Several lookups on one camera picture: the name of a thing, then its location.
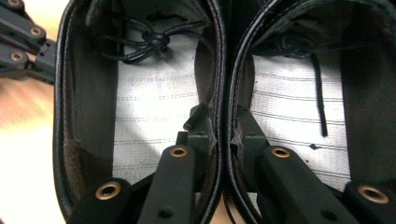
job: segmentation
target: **hole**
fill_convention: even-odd
[[[102,194],[105,195],[105,196],[108,196],[111,193],[113,193],[114,190],[116,190],[116,188],[114,188],[113,186],[110,186],[110,187],[102,189]]]
[[[99,200],[109,200],[116,197],[121,191],[121,185],[118,182],[107,182],[96,191],[96,198]]]
[[[287,158],[290,156],[290,153],[286,149],[283,149],[283,148],[274,148],[272,150],[272,153],[276,157],[279,157],[279,158]]]
[[[173,214],[174,214],[174,212],[173,212],[172,208],[165,207],[160,210],[160,212],[158,213],[158,216],[161,218],[170,218],[173,216]]]
[[[187,150],[185,148],[182,148],[182,147],[174,148],[171,151],[171,155],[173,157],[184,157],[184,156],[187,155]]]
[[[20,4],[20,0],[8,0],[8,4],[12,7],[15,7]]]
[[[30,30],[30,33],[31,33],[32,35],[41,35],[41,30],[40,30],[40,28],[38,28],[38,27],[33,27],[33,28]]]
[[[380,190],[370,186],[359,186],[358,193],[373,203],[388,203],[389,197]]]
[[[11,59],[14,62],[18,62],[18,61],[22,60],[22,58],[23,58],[23,55],[21,53],[14,52],[11,54]]]
[[[183,154],[183,153],[184,153],[184,151],[181,150],[181,149],[176,149],[176,150],[175,150],[175,154],[177,154],[177,155],[181,155],[181,154]]]
[[[335,215],[335,213],[333,213],[332,211],[329,211],[329,210],[327,210],[327,209],[320,210],[320,214],[321,214],[324,218],[326,218],[327,220],[329,220],[329,221],[334,222],[334,221],[338,220],[338,218],[337,218],[337,216]]]

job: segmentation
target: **metal grommet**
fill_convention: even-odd
[[[11,59],[14,62],[18,62],[18,61],[23,59],[23,55],[21,53],[19,53],[19,52],[13,52],[11,54]]]
[[[41,29],[38,27],[33,27],[32,29],[30,29],[30,33],[32,35],[41,35]]]
[[[102,185],[95,193],[99,200],[109,200],[116,197],[121,191],[121,185],[118,182],[111,181]]]
[[[365,199],[373,203],[389,202],[389,197],[386,194],[370,186],[358,186],[358,193],[361,194],[361,196],[363,196]]]
[[[20,0],[8,0],[8,4],[12,7],[17,7],[20,4]]]
[[[171,150],[171,155],[173,157],[184,157],[187,155],[187,150],[183,147],[177,147]]]
[[[290,153],[286,149],[279,147],[272,149],[272,153],[274,154],[274,156],[279,158],[287,158],[290,156]]]

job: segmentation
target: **shoe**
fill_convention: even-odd
[[[69,3],[53,148],[67,223],[210,221],[225,50],[216,0]]]
[[[313,186],[329,200],[362,184],[396,191],[395,6],[234,1],[231,18],[226,178],[241,215],[247,223],[361,221],[337,200],[340,213],[321,207]],[[309,200],[318,219],[301,219],[298,202]]]

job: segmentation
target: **shoelace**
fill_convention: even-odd
[[[320,72],[320,64],[316,53],[339,50],[339,49],[357,49],[378,43],[376,40],[367,40],[356,43],[340,43],[317,46],[306,35],[287,31],[281,35],[275,35],[269,38],[259,48],[253,50],[253,54],[263,57],[284,56],[288,58],[304,59],[310,58],[315,71],[315,83],[317,93],[317,105],[320,118],[321,135],[327,136],[327,121],[323,103],[323,88]]]
[[[96,48],[99,50],[100,54],[103,57],[111,61],[123,61],[124,63],[127,64],[140,63],[156,53],[160,53],[160,54],[165,53],[167,51],[167,45],[170,43],[171,35],[187,35],[200,40],[209,49],[212,55],[212,62],[216,63],[216,53],[210,42],[200,34],[197,34],[194,31],[190,30],[194,28],[206,27],[206,23],[204,21],[186,22],[180,25],[176,25],[172,28],[169,28],[161,33],[156,33],[154,29],[144,21],[139,21],[134,18],[120,16],[120,15],[115,15],[114,17],[116,19],[121,19],[125,22],[130,23],[135,29],[142,31],[143,41],[134,41],[112,35],[97,36],[93,40],[94,45],[96,46]],[[102,51],[100,48],[98,48],[101,42],[102,43],[113,42],[119,44],[120,53],[114,55]],[[133,47],[136,49],[136,51],[129,54],[124,54],[125,46]],[[184,129],[187,131],[193,127],[195,121],[198,120],[201,114],[205,111],[207,105],[212,99],[213,92],[215,89],[215,78],[214,78],[215,69],[216,69],[216,65],[213,64],[213,76],[209,82],[209,87],[206,91],[204,100],[196,107],[195,111],[190,115],[189,119],[185,122],[183,126]]]

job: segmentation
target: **insole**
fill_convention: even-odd
[[[113,176],[139,181],[155,172],[163,150],[175,144],[191,108],[199,104],[197,45],[197,39],[173,35],[163,56],[119,63]]]
[[[325,184],[344,190],[350,180],[340,54],[318,55],[329,135],[323,137],[310,59],[253,56],[251,112],[273,146],[294,150]]]

